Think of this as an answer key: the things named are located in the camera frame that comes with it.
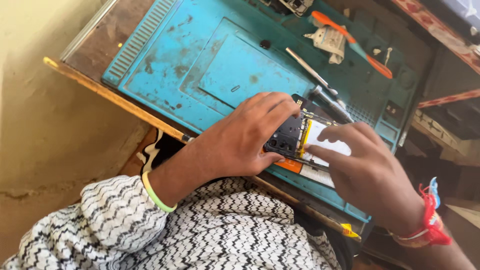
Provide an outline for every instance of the sleeve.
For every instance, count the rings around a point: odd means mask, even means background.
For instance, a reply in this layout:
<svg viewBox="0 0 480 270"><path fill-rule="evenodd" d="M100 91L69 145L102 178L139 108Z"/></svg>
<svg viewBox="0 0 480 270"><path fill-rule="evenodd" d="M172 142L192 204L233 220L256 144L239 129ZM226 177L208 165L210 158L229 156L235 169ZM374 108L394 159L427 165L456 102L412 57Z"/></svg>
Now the sleeve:
<svg viewBox="0 0 480 270"><path fill-rule="evenodd" d="M140 176L90 184L81 195L81 203L38 221L2 268L118 269L165 226L167 213L148 196Z"/></svg>

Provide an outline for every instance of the yellow wall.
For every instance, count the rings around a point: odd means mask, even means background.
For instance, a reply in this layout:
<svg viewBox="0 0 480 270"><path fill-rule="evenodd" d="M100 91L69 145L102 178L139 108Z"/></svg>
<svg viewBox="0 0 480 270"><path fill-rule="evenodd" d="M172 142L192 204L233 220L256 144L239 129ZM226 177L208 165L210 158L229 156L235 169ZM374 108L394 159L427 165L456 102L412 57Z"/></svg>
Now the yellow wall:
<svg viewBox="0 0 480 270"><path fill-rule="evenodd" d="M49 69L105 1L2 1L0 262L42 216L115 175L147 125Z"/></svg>

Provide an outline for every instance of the right hand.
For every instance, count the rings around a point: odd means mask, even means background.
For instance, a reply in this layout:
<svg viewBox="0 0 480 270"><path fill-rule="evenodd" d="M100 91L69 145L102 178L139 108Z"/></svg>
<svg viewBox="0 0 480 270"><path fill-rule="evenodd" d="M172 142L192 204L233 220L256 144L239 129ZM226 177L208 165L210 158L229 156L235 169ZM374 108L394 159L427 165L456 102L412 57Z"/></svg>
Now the right hand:
<svg viewBox="0 0 480 270"><path fill-rule="evenodd" d="M397 235L414 233L422 226L424 206L398 160L366 123L325 128L319 141L345 142L351 156L307 145L305 150L330 164L338 194L367 212Z"/></svg>

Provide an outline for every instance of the black and white patterned fabric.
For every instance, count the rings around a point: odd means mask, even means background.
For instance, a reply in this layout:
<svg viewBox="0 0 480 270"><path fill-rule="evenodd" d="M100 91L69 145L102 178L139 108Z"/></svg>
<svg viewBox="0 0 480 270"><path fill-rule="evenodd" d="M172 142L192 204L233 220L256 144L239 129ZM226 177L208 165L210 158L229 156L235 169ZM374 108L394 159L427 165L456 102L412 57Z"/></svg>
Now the black and white patterned fabric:
<svg viewBox="0 0 480 270"><path fill-rule="evenodd" d="M139 176L91 184L82 201L49 214L4 269L333 269L325 235L243 178L198 188L167 214Z"/></svg>

